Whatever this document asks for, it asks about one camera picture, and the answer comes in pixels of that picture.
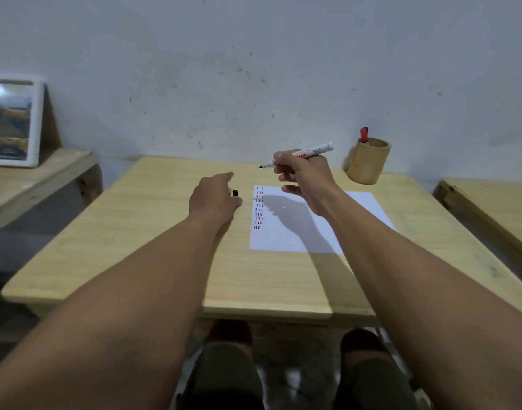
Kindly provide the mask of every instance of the forearm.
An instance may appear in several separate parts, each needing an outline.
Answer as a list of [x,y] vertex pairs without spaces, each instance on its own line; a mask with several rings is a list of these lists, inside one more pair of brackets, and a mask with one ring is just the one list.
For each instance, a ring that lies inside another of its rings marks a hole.
[[111,386],[122,398],[113,394],[112,405],[138,398],[149,408],[168,393],[171,398],[218,228],[187,218],[78,289],[0,365],[0,396],[14,404],[12,391],[30,396],[36,380],[46,376],[49,383],[60,374],[61,390],[72,386],[81,399],[91,387],[66,379],[103,379],[106,392],[96,393],[96,405]]
[[362,290],[429,393],[457,408],[457,397],[521,400],[522,313],[344,193],[325,208]]

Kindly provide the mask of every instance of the marker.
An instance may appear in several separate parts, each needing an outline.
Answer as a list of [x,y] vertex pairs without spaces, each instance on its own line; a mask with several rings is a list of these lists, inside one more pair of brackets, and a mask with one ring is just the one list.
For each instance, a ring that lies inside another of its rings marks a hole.
[[362,143],[363,144],[366,144],[366,145],[369,145],[369,138],[367,137],[367,131],[369,130],[369,128],[367,127],[363,127],[361,130],[360,130],[360,135],[362,136]]
[[[315,146],[314,148],[309,148],[306,150],[296,151],[292,153],[292,155],[299,157],[299,158],[310,158],[314,157],[314,155],[320,155],[324,152],[333,151],[333,142],[324,142],[323,144],[320,144],[318,146]],[[269,167],[275,167],[276,161],[272,159],[266,164],[262,164],[259,166],[259,168],[269,168]]]

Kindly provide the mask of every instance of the table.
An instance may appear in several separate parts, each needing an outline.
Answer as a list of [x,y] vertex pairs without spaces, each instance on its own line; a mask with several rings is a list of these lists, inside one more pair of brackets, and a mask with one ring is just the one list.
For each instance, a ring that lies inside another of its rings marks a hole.
[[91,151],[57,149],[36,168],[0,167],[0,229],[75,179],[86,203],[101,193]]
[[[188,213],[201,177],[233,171],[244,205],[214,255],[202,317],[325,325],[376,325],[344,256],[249,249],[253,186],[281,185],[253,164],[144,157],[29,262],[2,291],[45,315],[80,285]],[[347,191],[373,193],[400,233],[522,310],[522,283],[414,179],[383,174],[375,185],[334,171]]]
[[435,197],[467,216],[484,237],[522,268],[522,183],[445,178]]

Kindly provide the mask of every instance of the pen holder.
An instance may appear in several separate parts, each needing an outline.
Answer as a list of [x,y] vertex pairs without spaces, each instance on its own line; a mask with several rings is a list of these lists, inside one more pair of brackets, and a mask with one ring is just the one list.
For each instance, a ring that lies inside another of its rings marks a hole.
[[360,184],[375,184],[385,166],[392,145],[382,139],[369,138],[369,145],[360,139],[350,152],[348,178]]

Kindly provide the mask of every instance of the white wall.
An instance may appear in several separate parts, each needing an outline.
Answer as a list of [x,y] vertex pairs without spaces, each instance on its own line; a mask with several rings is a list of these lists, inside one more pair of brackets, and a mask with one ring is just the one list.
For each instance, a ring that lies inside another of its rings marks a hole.
[[0,0],[0,71],[46,78],[109,183],[326,140],[337,167],[364,125],[424,184],[522,180],[522,0]]

